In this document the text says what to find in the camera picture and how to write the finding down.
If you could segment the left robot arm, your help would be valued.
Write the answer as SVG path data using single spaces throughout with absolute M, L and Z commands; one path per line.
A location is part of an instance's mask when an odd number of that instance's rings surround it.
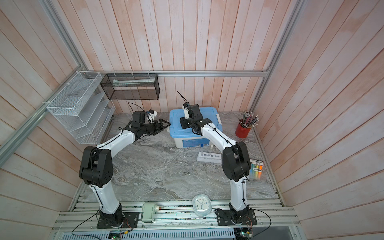
M 171 125 L 163 119 L 156 120 L 156 116 L 153 110 L 136 111 L 115 137 L 97 146 L 88 146 L 83 152 L 79 177 L 94 192 L 100 204 L 100 219 L 113 228 L 124 222 L 122 205 L 112 187 L 113 157 L 137 140 L 155 136 Z

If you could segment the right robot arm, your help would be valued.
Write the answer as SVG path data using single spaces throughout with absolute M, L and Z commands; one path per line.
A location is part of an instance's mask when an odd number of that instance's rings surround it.
M 232 221 L 239 224 L 251 210 L 247 202 L 247 180 L 251 169 L 247 145 L 232 140 L 210 119 L 204 118 L 199 105 L 185 102 L 183 110 L 185 116 L 180 119 L 182 128 L 192 129 L 194 134 L 207 138 L 222 151 L 223 172 L 231 186 L 230 214 Z

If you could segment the blue plastic bin lid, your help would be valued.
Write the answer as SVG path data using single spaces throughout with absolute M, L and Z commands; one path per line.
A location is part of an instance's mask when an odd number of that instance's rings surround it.
M 202 125 L 204 122 L 204 119 L 209 119 L 212 124 L 215 125 L 217 130 L 223 131 L 222 123 L 220 120 L 220 116 L 218 115 L 218 112 L 213 107 L 203 107 L 200 108 L 200 112 L 202 115 L 202 119 L 195 122 L 195 126 Z M 170 135 L 174 139 L 188 139 L 188 138 L 194 138 L 198 137 L 198 131 L 197 128 L 192 128 L 192 126 L 189 126 L 186 129 L 182 128 L 181 124 L 181 118 L 185 117 L 184 110 L 177 109 L 177 110 L 171 110 L 170 112 Z

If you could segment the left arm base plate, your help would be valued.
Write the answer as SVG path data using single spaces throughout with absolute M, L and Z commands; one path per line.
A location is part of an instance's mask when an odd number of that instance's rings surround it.
M 129 228 L 134 229 L 138 225 L 139 212 L 117 213 L 108 215 L 100 212 L 97 229 Z

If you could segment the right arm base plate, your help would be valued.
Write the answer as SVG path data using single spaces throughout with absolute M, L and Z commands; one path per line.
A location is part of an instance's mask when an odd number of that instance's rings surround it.
M 235 226 L 235 225 L 257 225 L 257 219 L 253 210 L 245 209 L 245 212 L 237 214 L 232 210 L 215 209 L 219 226 Z

